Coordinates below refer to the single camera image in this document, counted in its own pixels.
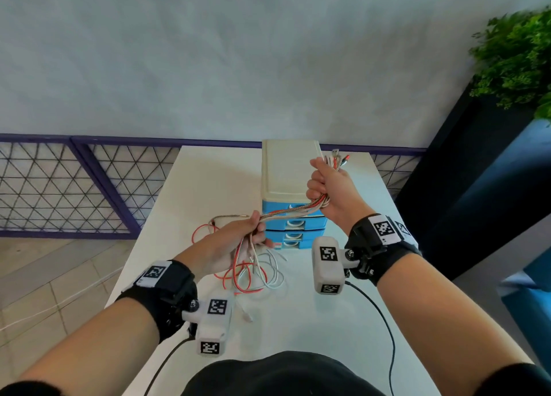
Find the person's right hand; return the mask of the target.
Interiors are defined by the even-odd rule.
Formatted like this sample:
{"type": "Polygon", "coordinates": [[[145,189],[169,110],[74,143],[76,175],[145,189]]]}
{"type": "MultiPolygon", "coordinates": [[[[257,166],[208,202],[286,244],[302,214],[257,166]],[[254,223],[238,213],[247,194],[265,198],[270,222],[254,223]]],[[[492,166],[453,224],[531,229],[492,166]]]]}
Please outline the person's right hand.
{"type": "Polygon", "coordinates": [[[328,185],[329,204],[322,209],[322,214],[347,236],[358,221],[376,213],[363,200],[346,171],[332,168],[328,185]]]}

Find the person's left hand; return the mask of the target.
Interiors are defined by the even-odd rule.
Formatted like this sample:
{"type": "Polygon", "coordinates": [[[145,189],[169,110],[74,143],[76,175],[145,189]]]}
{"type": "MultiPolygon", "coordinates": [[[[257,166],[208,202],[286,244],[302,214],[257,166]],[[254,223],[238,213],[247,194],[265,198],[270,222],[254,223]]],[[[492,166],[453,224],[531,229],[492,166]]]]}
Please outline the person's left hand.
{"type": "Polygon", "coordinates": [[[244,220],[235,220],[226,224],[215,233],[207,235],[183,250],[173,260],[188,267],[195,276],[195,280],[200,281],[207,275],[229,269],[235,249],[247,237],[251,238],[253,244],[274,247],[273,241],[265,236],[265,223],[262,222],[262,232],[243,233],[244,220]]]}

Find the person's left forearm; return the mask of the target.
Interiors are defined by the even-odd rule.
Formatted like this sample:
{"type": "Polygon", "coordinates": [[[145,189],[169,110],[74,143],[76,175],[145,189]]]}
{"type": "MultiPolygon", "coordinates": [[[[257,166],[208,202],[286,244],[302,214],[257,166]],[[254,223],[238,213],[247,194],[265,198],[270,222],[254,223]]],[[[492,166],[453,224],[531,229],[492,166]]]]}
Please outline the person's left forearm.
{"type": "Polygon", "coordinates": [[[59,342],[18,381],[46,383],[63,396],[122,396],[159,342],[150,313],[123,298],[59,342]]]}

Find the blue drawer unit cream top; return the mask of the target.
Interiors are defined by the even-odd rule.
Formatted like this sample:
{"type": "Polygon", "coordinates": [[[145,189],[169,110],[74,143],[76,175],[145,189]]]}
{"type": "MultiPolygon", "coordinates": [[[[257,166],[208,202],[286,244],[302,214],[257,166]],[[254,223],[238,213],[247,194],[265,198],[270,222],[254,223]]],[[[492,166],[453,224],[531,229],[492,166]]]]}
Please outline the blue drawer unit cream top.
{"type": "Polygon", "coordinates": [[[262,142],[261,201],[266,237],[279,249],[310,249],[324,234],[327,218],[306,197],[312,167],[321,157],[318,141],[264,140],[262,142]]]}

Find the blue seat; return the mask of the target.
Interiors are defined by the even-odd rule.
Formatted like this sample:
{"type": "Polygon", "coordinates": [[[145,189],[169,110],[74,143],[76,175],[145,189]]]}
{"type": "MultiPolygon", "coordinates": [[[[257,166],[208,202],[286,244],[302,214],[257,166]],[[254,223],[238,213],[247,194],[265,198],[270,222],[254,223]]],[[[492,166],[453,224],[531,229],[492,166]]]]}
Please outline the blue seat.
{"type": "Polygon", "coordinates": [[[506,278],[504,286],[513,290],[501,296],[502,303],[551,374],[551,247],[506,278]]]}

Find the person's black shirt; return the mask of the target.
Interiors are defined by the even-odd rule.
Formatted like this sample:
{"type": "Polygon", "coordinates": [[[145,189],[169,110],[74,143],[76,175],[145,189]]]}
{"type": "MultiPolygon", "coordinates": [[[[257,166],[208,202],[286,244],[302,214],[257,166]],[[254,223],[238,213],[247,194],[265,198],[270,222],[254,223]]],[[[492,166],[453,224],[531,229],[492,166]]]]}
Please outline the person's black shirt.
{"type": "MultiPolygon", "coordinates": [[[[284,351],[254,361],[222,360],[195,374],[180,396],[385,396],[333,358],[284,351]]],[[[533,364],[492,373],[469,396],[551,396],[551,377],[533,364]]]]}

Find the purple mesh railing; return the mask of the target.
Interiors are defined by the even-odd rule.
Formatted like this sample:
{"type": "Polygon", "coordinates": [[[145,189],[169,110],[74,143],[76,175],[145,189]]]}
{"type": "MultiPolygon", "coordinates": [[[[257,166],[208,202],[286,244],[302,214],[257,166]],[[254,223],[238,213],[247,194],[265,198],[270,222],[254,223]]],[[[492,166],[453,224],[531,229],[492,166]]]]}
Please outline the purple mesh railing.
{"type": "Polygon", "coordinates": [[[0,134],[0,238],[137,239],[182,147],[261,146],[0,134]]]}

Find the dark planter box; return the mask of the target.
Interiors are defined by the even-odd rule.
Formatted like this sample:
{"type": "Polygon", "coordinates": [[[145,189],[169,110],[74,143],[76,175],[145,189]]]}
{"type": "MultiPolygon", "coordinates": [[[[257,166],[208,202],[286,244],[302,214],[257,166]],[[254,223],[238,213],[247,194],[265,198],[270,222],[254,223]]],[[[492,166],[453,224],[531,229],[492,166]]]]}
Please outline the dark planter box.
{"type": "Polygon", "coordinates": [[[551,122],[470,89],[395,200],[424,258],[450,280],[551,214],[551,122]]]}

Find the person's right forearm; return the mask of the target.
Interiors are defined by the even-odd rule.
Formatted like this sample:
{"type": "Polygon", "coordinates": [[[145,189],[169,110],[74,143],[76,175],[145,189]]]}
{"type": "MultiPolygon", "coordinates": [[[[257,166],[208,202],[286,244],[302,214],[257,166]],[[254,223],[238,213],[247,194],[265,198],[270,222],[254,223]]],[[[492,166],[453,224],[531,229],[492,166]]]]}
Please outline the person's right forearm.
{"type": "Polygon", "coordinates": [[[473,396],[496,371],[534,364],[486,311],[417,254],[390,267],[377,290],[442,396],[473,396]]]}

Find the green plant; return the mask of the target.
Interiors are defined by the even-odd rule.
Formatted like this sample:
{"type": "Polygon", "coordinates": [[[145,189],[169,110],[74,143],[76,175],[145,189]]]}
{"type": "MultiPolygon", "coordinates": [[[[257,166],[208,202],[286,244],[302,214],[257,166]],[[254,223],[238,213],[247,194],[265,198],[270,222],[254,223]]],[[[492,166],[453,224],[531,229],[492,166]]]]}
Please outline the green plant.
{"type": "Polygon", "coordinates": [[[505,110],[529,106],[551,124],[551,4],[491,18],[472,38],[469,95],[493,96],[505,110]]]}

